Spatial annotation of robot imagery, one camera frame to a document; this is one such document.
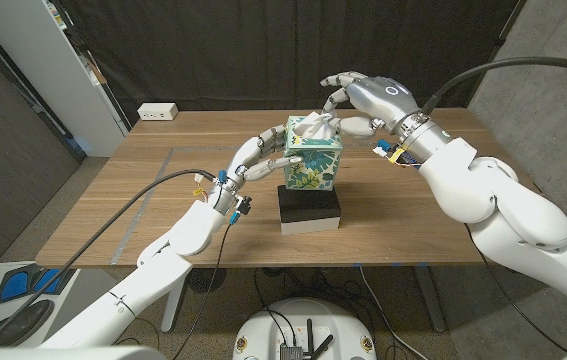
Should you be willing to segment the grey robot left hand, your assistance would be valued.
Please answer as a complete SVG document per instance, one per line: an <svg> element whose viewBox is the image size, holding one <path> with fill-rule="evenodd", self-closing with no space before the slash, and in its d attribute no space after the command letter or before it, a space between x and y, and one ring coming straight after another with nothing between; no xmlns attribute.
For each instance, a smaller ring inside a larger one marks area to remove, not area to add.
<svg viewBox="0 0 567 360"><path fill-rule="evenodd" d="M221 215L226 215L246 181L260 180L278 168L300 163L301 156L266 160L270 154L284 149L285 139L285 126L278 125L247 140L236 152L227 170L218 176L208 203Z"/></svg>

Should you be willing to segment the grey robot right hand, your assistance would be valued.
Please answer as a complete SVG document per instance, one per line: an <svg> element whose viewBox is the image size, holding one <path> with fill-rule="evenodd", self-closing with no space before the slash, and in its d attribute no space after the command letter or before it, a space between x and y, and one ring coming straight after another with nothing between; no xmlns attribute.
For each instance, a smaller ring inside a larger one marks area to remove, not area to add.
<svg viewBox="0 0 567 360"><path fill-rule="evenodd" d="M357 138L370 138L383 129L397 136L399 145L422 162L452 141L420 110L412 93L393 79L348 71L330 75L320 84L338 88L322 109L332 129Z"/></svg>

